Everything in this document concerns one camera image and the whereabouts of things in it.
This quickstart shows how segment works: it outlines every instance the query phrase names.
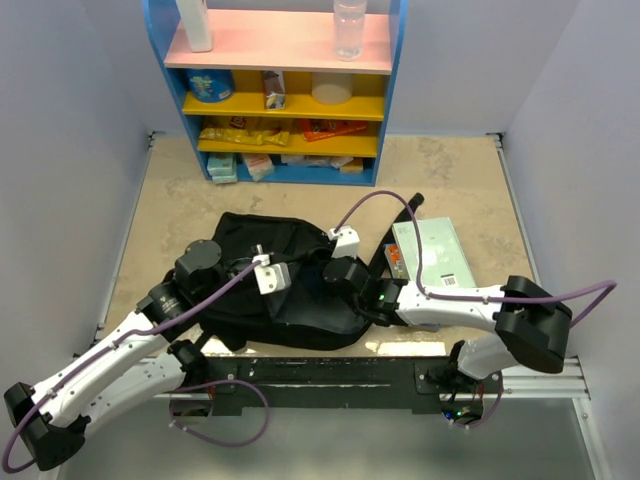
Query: blue shelf frame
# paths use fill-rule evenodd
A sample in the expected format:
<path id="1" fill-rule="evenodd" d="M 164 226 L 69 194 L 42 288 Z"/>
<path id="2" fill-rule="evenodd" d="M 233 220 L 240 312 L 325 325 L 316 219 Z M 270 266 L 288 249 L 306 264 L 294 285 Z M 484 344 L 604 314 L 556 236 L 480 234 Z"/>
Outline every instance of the blue shelf frame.
<path id="1" fill-rule="evenodd" d="M 182 112 L 182 106 L 184 105 L 188 92 L 188 82 L 185 72 L 182 69 L 167 68 L 164 65 L 164 59 L 167 56 L 171 41 L 180 23 L 180 14 L 176 2 L 175 0 L 142 0 L 142 6 L 151 48 L 176 105 L 191 146 L 196 154 L 202 174 L 207 180 L 211 180 L 207 172 L 208 154 L 207 152 L 198 150 L 198 137 L 200 136 L 203 117 L 185 115 Z M 396 76 L 400 65 L 407 8 L 408 0 L 391 0 L 389 5 L 389 35 L 391 39 L 390 47 L 393 66 L 387 83 L 384 120 L 380 125 L 380 134 L 378 137 L 378 153 L 373 162 L 366 162 L 367 168 L 359 174 L 340 173 L 339 170 L 332 167 L 307 168 L 276 165 L 276 171 L 268 177 L 265 177 L 262 180 L 263 182 L 375 186 L 380 168 L 380 160 L 382 158 L 384 138 L 387 133 Z M 244 165 L 238 165 L 238 180 L 251 181 L 251 177 Z"/>

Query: beige floor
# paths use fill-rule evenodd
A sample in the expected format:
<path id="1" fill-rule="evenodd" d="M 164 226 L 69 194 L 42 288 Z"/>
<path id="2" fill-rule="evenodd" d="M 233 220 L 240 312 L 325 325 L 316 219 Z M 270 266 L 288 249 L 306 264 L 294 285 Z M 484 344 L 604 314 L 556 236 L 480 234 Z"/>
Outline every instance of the beige floor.
<path id="1" fill-rule="evenodd" d="M 449 216 L 478 286 L 502 284 L 531 271 L 493 141 L 488 138 L 388 137 L 377 189 L 405 198 L 421 192 L 419 218 Z M 107 319 L 107 332 L 156 285 L 191 241 L 211 238 L 225 211 L 304 218 L 329 229 L 364 194 L 365 187 L 238 183 L 216 186 L 203 179 L 187 139 L 158 138 L 127 243 Z M 349 221 L 368 261 L 400 204 L 377 197 Z M 195 338 L 198 329 L 187 335 Z M 372 327 L 358 344 L 333 355 L 440 355 L 456 341 L 481 333 L 443 328 L 437 333 Z M 251 344 L 249 355 L 327 356 L 326 352 Z M 218 341 L 204 348 L 229 354 Z"/>

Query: white wall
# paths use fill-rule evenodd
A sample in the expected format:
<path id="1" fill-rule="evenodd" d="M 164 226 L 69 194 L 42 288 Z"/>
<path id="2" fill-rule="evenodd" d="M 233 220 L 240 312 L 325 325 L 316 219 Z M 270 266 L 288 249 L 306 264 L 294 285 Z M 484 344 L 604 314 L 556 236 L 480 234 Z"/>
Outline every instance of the white wall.
<path id="1" fill-rule="evenodd" d="M 506 136 L 544 284 L 620 286 L 572 332 L 615 478 L 640 471 L 640 2 L 583 0 Z"/>
<path id="2" fill-rule="evenodd" d="M 145 33 L 142 0 L 80 0 L 146 127 L 182 126 Z M 579 0 L 410 0 L 393 133 L 506 130 Z M 369 0 L 386 13 L 389 0 Z M 331 10 L 332 0 L 209 0 L 212 8 Z"/>
<path id="3" fill-rule="evenodd" d="M 77 0 L 3 2 L 0 64 L 4 392 L 45 378 L 91 341 L 143 177 L 146 134 Z M 0 411 L 1 448 L 9 431 Z M 19 445 L 12 463 L 25 452 Z"/>

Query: water bottle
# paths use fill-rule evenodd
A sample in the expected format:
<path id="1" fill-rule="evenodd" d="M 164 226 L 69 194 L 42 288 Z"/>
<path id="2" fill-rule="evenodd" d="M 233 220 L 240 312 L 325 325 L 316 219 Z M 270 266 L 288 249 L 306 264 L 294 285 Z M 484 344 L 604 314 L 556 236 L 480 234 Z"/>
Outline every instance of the water bottle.
<path id="1" fill-rule="evenodd" d="M 362 53 L 367 0 L 333 0 L 333 53 L 340 60 L 355 60 Z"/>

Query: plastic bottle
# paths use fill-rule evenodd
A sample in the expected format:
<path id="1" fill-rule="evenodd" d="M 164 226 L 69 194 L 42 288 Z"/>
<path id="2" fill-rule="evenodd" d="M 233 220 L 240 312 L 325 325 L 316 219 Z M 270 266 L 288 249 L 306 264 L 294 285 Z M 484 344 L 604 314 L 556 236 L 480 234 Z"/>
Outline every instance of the plastic bottle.
<path id="1" fill-rule="evenodd" d="M 176 0 L 189 47 L 194 52 L 208 52 L 213 48 L 209 30 L 206 0 Z"/>
<path id="2" fill-rule="evenodd" d="M 333 0 L 333 53 L 340 60 L 355 60 L 362 53 L 367 0 Z"/>

